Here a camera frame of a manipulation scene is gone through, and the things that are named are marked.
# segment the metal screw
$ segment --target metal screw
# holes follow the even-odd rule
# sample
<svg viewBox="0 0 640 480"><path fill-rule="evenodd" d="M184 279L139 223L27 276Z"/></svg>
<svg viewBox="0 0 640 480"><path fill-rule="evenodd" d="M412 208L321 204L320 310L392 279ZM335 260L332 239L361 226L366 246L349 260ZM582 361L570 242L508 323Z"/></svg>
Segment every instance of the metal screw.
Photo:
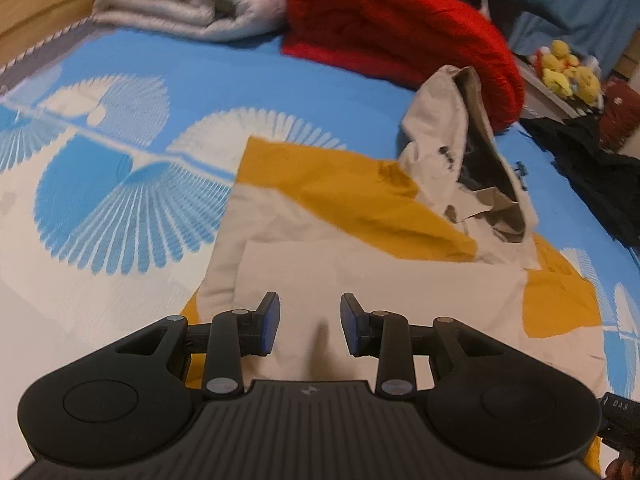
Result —
<svg viewBox="0 0 640 480"><path fill-rule="evenodd" d="M229 377L216 377L207 381L207 390L211 393L225 395L234 392L238 387L233 379Z"/></svg>
<svg viewBox="0 0 640 480"><path fill-rule="evenodd" d="M383 382L380 388L386 394L393 396L410 394L414 390L414 386L404 379L389 379Z"/></svg>

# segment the bedsheet pattern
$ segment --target bedsheet pattern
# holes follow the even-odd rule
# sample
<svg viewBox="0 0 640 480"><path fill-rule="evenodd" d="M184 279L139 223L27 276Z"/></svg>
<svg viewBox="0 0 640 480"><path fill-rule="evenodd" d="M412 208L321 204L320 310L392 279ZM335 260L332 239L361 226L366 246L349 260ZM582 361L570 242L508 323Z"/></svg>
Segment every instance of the bedsheet pattern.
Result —
<svg viewBox="0 0 640 480"><path fill-rule="evenodd" d="M179 312L202 280L249 134L396 158L413 93L290 59L280 38L210 45L117 30L0 101L0 475L37 377ZM608 378L638 387L639 271L517 125L538 231L596 285Z"/></svg>

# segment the white feather pattern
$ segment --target white feather pattern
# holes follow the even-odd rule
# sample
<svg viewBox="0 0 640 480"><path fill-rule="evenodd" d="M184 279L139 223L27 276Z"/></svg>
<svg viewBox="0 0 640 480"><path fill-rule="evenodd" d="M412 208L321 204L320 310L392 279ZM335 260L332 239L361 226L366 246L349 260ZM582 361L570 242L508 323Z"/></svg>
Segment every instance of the white feather pattern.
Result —
<svg viewBox="0 0 640 480"><path fill-rule="evenodd" d="M57 124L0 107L0 120L4 117L8 117L10 124L0 129L0 173L29 160L54 141L64 129Z"/></svg>
<svg viewBox="0 0 640 480"><path fill-rule="evenodd" d="M638 306L622 283L617 283L613 288L613 300L616 303L618 330L621 336L638 335L638 326L633 315L633 312L638 312Z"/></svg>
<svg viewBox="0 0 640 480"><path fill-rule="evenodd" d="M25 79L8 95L8 98L21 105L32 105L41 99L62 74L62 67L55 65L35 76Z"/></svg>
<svg viewBox="0 0 640 480"><path fill-rule="evenodd" d="M158 77L107 75L61 88L41 107L119 140L149 146L169 118L169 99Z"/></svg>
<svg viewBox="0 0 640 480"><path fill-rule="evenodd" d="M52 256L78 269L129 274L179 262L213 243L230 187L180 164L155 162L116 186L63 244L42 233Z"/></svg>
<svg viewBox="0 0 640 480"><path fill-rule="evenodd" d="M235 173L249 136L346 149L340 139L293 115L243 107L204 117L181 133L167 151L183 153L208 166Z"/></svg>
<svg viewBox="0 0 640 480"><path fill-rule="evenodd" d="M609 298L604 291L602 282L598 277L596 269L593 267L593 263L589 255L585 250L573 247L564 248L560 252L562 256L569 260L569 263L574 266L574 269L577 270L583 278L589 280L595 288L596 299L598 300L598 306L600 307L600 315L602 316L603 325L615 326L616 314L613 312L611 304L609 303Z"/></svg>

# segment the blue bedsheet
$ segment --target blue bedsheet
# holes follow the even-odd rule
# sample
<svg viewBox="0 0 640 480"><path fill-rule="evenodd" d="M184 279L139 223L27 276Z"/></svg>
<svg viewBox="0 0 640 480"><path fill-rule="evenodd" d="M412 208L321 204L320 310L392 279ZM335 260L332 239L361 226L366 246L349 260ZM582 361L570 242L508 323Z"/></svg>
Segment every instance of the blue bedsheet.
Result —
<svg viewBox="0 0 640 480"><path fill-rule="evenodd" d="M156 272L158 291L145 301L159 301L163 294L166 299L149 315L184 304L206 268L241 155L229 146L224 160L216 158L212 128L258 128L265 136L396 158L399 121L411 91L283 57L279 45L279 37L212 45L118 30L86 42L6 97L0 104L0 186L27 164L38 173L30 221L47 257L67 269L56 283L67 275L70 283L76 280L72 272L100 280ZM212 122L194 129L203 119ZM636 261L607 235L551 166L550 155L520 126L497 142L510 162L522 161L529 170L526 183L540 234L595 284L609 382L616 393L633 394L640 322ZM204 211L198 205L204 199L216 207ZM202 257L196 261L193 254ZM193 272L172 267L189 258ZM170 279L160 272L167 269L174 269ZM19 283L17 272L0 273L1 281L52 319L51 295L21 292L28 285ZM167 280L173 288L165 287ZM130 283L122 290L113 296L129 294ZM59 296L58 310L68 310L68 295ZM82 315L78 309L69 323L86 340L98 329L76 322ZM115 338L151 320L119 319L107 332Z"/></svg>

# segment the red blanket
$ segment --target red blanket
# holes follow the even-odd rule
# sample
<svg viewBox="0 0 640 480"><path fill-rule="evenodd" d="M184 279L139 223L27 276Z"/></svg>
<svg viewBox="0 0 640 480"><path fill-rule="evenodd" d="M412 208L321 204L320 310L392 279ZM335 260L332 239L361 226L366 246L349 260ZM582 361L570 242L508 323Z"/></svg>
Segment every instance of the red blanket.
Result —
<svg viewBox="0 0 640 480"><path fill-rule="evenodd" d="M516 121L524 86L500 32L459 0L289 0L282 51L418 88L444 64L473 66L494 130Z"/></svg>

